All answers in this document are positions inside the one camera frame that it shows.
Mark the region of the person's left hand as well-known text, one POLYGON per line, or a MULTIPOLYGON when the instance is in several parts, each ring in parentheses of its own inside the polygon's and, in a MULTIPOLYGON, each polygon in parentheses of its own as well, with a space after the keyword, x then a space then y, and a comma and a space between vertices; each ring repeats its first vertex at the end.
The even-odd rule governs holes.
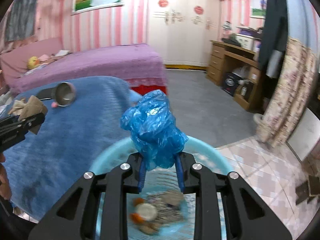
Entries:
POLYGON ((10 200, 12 197, 12 192, 7 176, 7 172, 3 163, 5 162, 5 156, 3 153, 0 153, 0 194, 5 200, 10 200))

